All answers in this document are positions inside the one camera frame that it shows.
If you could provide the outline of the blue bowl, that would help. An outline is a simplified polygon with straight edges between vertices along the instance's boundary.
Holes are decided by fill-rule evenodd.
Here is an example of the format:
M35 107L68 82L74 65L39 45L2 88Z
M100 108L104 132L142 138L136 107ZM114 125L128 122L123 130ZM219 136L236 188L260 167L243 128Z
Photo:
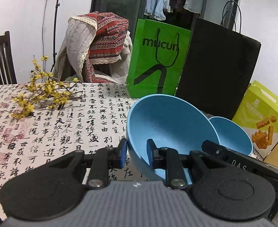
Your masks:
M248 134L235 122L219 116L209 118L214 126L220 145L244 155L251 155L253 144Z
M176 149L180 154L202 149L205 140L220 144L220 138L206 115L190 103L165 94L137 100L127 117L126 139L133 165L148 180L165 180L165 170L149 165L147 140L158 148Z

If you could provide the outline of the yellow-green snack box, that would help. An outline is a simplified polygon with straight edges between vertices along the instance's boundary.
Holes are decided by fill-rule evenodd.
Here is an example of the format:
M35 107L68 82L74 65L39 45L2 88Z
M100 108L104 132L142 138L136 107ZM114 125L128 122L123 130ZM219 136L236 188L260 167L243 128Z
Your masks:
M278 143L278 96L255 80L232 121L245 130L254 149L265 159Z

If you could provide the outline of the calligraphy print tablecloth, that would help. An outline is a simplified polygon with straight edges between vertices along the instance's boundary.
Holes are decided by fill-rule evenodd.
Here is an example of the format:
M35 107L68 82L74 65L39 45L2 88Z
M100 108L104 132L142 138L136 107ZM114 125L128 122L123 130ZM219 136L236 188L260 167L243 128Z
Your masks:
M33 116L12 119L13 97L21 85L0 86L0 189L9 179L74 150L88 154L113 147L126 136L129 110L136 104L125 86L79 84L80 100L61 110L36 109ZM6 214L0 204L0 217Z

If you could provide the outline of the yellow flower branch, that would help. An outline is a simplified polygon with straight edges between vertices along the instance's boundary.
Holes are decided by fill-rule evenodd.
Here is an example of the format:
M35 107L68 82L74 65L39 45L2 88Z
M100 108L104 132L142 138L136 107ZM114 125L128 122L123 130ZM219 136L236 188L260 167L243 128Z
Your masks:
M61 110L70 102L83 99L82 92L76 90L80 80L77 77L67 82L57 79L52 72L44 69L48 59L47 55L42 56L40 61L33 58L34 68L24 92L12 98L17 105L17 110L10 113L12 119L33 116L36 110Z

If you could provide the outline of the green paper bag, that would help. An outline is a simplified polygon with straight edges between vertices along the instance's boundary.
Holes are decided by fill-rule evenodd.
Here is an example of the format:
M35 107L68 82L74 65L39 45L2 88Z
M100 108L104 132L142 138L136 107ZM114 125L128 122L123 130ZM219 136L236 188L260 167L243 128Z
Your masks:
M191 35L190 30L170 24L137 21L126 81L131 98L176 93Z

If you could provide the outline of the black paper bag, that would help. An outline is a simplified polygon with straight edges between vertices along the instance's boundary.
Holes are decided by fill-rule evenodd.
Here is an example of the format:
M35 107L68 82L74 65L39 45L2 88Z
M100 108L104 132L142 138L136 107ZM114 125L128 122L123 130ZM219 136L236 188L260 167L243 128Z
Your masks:
M176 97L208 114L233 119L260 49L253 38L197 19Z

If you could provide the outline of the patterned blanket on chair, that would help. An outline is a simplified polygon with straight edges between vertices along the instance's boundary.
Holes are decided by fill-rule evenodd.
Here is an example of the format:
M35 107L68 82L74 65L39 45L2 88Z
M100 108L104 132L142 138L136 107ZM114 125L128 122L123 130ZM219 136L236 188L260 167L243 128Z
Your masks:
M68 20L53 69L61 80L124 85L132 55L129 21L112 12L91 12Z

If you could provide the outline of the studio light on stand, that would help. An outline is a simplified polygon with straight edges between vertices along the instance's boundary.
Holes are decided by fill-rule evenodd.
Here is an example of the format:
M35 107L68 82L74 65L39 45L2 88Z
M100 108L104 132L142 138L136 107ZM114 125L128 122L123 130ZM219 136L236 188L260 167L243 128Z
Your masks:
M47 63L42 64L44 70L54 70L58 50L56 49L57 23L60 0L43 0L41 22L42 56L48 55Z

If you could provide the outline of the dark wooden chair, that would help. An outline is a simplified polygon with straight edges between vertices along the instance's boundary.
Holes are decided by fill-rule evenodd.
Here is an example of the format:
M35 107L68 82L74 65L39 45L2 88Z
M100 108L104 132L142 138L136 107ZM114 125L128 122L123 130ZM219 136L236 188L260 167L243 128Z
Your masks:
M11 52L10 32L0 35L0 85L17 84Z

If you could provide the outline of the dark framed glass door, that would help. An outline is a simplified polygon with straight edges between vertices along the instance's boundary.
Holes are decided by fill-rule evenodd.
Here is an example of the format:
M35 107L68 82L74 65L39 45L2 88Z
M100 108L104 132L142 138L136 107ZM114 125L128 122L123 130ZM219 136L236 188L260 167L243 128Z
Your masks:
M91 11L113 12L129 21L129 31L135 34L138 19L145 16L147 0L92 0ZM166 24L191 30L198 18L228 29L236 29L239 0L170 0L170 12L164 12Z

